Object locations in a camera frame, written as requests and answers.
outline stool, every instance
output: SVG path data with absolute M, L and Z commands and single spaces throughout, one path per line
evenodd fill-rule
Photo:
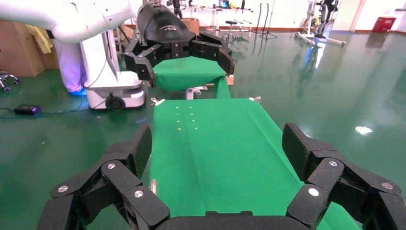
M 222 36 L 223 39 L 224 39 L 224 37 L 226 37 L 227 40 L 228 40 L 228 39 L 230 38 L 230 36 L 232 36 L 233 39 L 235 40 L 235 39 L 236 39 L 236 35 L 231 32 L 231 27 L 233 27 L 233 25 L 236 25 L 237 22 L 234 22 L 234 21 L 226 21 L 226 23 L 227 23 L 227 24 L 230 24 L 230 30 L 228 31 L 228 33 L 223 34 L 223 36 Z

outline green floor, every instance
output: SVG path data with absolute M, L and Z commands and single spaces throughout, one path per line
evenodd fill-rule
M 293 34 L 276 35 L 266 42 L 253 34 L 249 43 L 234 43 L 232 96 L 261 96 L 280 128 L 296 122 L 308 136 L 330 141 L 352 162 L 405 190 L 406 36 L 336 33 L 332 37 L 344 39 L 346 46 L 327 45 L 316 57 Z M 312 58 L 305 67 L 308 53 Z M 149 90 L 148 96 L 184 98 L 183 92 L 160 89 Z M 211 89 L 201 98 L 213 96 Z M 81 100 L 64 90 L 53 70 L 0 92 L 0 107 L 22 103 L 57 112 L 76 109 Z M 86 99 L 81 106 L 87 108 Z M 130 139 L 139 124 L 152 123 L 152 112 L 148 103 L 139 111 L 0 119 L 1 229 L 34 229 L 54 185 L 92 166 L 110 144 Z M 0 116 L 11 115 L 2 110 Z M 149 181 L 148 173 L 143 181 Z M 89 229 L 128 227 L 109 207 Z

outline green fabric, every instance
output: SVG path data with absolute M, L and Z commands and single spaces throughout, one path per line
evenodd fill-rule
M 166 60 L 154 67 L 157 86 L 168 90 L 185 90 L 213 83 L 225 76 L 217 62 L 197 57 Z
M 284 216 L 303 183 L 281 142 L 281 130 L 256 101 L 165 101 L 154 111 L 150 178 L 171 217 L 209 210 Z M 332 204 L 319 229 L 359 228 Z
M 215 98 L 217 99 L 227 99 L 231 98 L 230 90 L 228 88 L 227 78 L 224 76 L 218 78 L 214 81 L 214 86 L 216 90 Z

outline folded green cloth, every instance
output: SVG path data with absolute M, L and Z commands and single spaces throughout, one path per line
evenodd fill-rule
M 168 91 L 204 86 L 226 75 L 217 62 L 197 57 L 166 60 L 154 71 L 157 86 Z

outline yellow cloth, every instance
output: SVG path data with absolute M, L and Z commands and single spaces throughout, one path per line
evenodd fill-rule
M 43 54 L 51 53 L 51 48 L 54 46 L 54 44 L 52 43 L 51 39 L 49 39 L 46 29 L 32 25 L 25 25 L 25 27 L 34 36 L 42 53 Z

